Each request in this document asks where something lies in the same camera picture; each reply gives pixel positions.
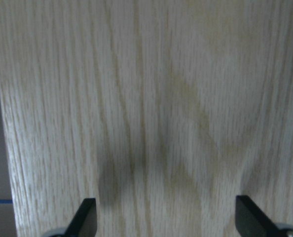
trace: silver bolt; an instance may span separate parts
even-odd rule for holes
[[[288,235],[288,237],[293,237],[293,231],[288,231],[287,235]]]

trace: blue stripe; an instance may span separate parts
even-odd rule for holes
[[[13,204],[11,199],[0,199],[0,204]]]

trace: wooden board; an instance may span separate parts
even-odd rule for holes
[[[293,224],[293,0],[0,0],[0,94],[19,237]]]

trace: black object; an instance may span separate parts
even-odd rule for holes
[[[242,237],[293,237],[293,227],[279,228],[248,196],[236,196],[235,226]]]
[[[86,198],[63,235],[52,237],[94,237],[97,231],[95,198]]]

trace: blue line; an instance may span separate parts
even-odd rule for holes
[[[0,199],[0,204],[13,204],[11,199]]]

